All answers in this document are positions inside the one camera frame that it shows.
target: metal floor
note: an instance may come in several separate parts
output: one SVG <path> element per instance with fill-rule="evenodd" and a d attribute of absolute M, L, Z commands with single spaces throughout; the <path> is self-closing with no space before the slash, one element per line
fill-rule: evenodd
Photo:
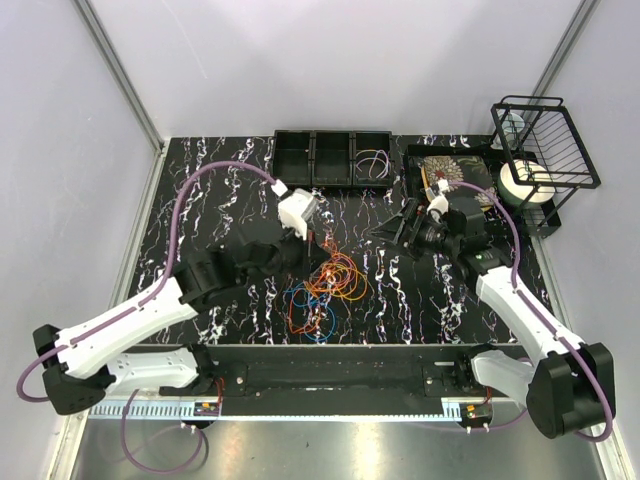
<path fill-rule="evenodd" d="M 517 411 L 497 405 L 495 423 Z M 131 421 L 129 448 L 143 444 L 165 422 Z M 417 424 L 321 422 L 219 422 L 205 430 L 206 463 L 171 478 L 207 480 L 413 480 L 602 479 L 595 448 L 573 435 L 544 438 L 528 418 L 511 429 L 443 433 Z M 197 441 L 172 431 L 136 455 L 150 467 L 173 468 L 187 459 Z M 75 479 L 153 478 L 126 460 L 119 444 L 119 422 L 91 420 L 76 462 Z"/>

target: black bracket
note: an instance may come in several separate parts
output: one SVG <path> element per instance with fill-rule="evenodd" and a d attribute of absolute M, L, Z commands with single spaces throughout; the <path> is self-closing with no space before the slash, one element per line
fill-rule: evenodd
<path fill-rule="evenodd" d="M 43 325 L 33 332 L 38 356 L 54 348 L 59 331 L 59 328 Z M 44 389 L 59 415 L 78 413 L 99 403 L 105 396 L 105 389 L 116 380 L 106 366 L 86 379 L 71 377 L 64 373 L 66 365 L 58 361 L 57 355 L 42 362 L 42 366 L 45 369 L 42 374 Z"/>
<path fill-rule="evenodd" d="M 580 356 L 593 372 L 616 414 L 613 356 L 601 343 L 583 344 Z M 538 363 L 527 394 L 527 408 L 538 430 L 548 438 L 604 422 L 604 408 L 586 375 L 570 353 L 551 352 Z"/>

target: ruler scale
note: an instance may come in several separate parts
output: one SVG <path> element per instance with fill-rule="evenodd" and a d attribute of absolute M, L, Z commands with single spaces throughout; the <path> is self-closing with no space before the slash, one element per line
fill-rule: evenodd
<path fill-rule="evenodd" d="M 127 404 L 125 399 L 107 399 L 89 410 L 90 419 L 119 420 Z M 213 399 L 159 399 L 143 398 L 131 402 L 127 420 L 174 420 L 233 422 L 460 422 L 460 404 L 443 401 L 442 412 L 425 415 L 221 415 L 217 398 Z"/>

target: marble pattern surface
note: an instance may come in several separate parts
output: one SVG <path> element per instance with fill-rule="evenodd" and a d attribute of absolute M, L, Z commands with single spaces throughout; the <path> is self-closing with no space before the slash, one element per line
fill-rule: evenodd
<path fill-rule="evenodd" d="M 397 136 L 391 157 L 396 171 L 393 188 L 371 190 L 314 190 L 320 207 L 313 228 L 320 239 L 332 235 L 368 275 L 371 291 L 358 302 L 332 299 L 336 332 L 328 342 L 340 344 L 433 344 L 515 342 L 498 316 L 451 275 L 446 258 L 433 254 L 413 262 L 369 238 L 366 230 L 397 212 L 406 201 L 401 155 L 412 143 L 468 146 L 486 142 L 477 136 Z M 196 169 L 219 160 L 238 160 L 268 169 L 273 140 L 268 137 L 174 138 L 168 149 L 142 243 L 130 295 L 149 286 L 164 268 L 168 226 L 175 196 Z M 195 184 L 180 216 L 179 256 L 218 243 L 247 240 L 275 241 L 281 234 L 276 197 L 268 185 L 250 172 L 223 169 Z M 548 305 L 535 253 L 522 237 L 520 275 Z M 494 244 L 512 250 L 510 239 Z M 193 320 L 160 331 L 145 343 L 181 344 L 300 344 L 313 343 L 289 333 L 289 296 L 285 290 L 301 279 L 270 276 L 251 282 Z M 321 324 L 329 333 L 330 320 Z"/>

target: black storage tray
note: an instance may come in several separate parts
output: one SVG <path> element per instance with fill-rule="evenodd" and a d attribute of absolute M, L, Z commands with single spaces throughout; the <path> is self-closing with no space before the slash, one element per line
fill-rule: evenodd
<path fill-rule="evenodd" d="M 391 132 L 354 132 L 353 187 L 386 189 L 393 186 L 395 167 L 390 152 Z"/>
<path fill-rule="evenodd" d="M 311 186 L 313 132 L 276 130 L 271 174 L 290 187 Z"/>
<path fill-rule="evenodd" d="M 314 187 L 349 187 L 353 170 L 350 132 L 315 132 L 312 155 Z"/>

